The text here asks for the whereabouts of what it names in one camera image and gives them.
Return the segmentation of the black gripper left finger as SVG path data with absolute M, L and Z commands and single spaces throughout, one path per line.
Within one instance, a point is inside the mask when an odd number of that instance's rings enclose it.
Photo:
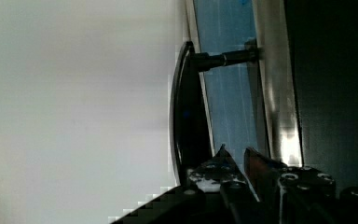
M 211 159 L 190 171 L 187 180 L 205 193 L 218 192 L 224 183 L 240 182 L 249 188 L 251 195 L 259 202 L 259 197 L 251 186 L 248 177 L 240 171 L 237 163 L 226 150 L 225 144 Z

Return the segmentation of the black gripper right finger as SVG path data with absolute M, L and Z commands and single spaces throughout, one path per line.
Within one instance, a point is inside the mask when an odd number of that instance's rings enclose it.
M 259 200 L 276 224 L 336 224 L 328 205 L 335 200 L 336 181 L 309 166 L 289 166 L 248 147 L 244 171 Z

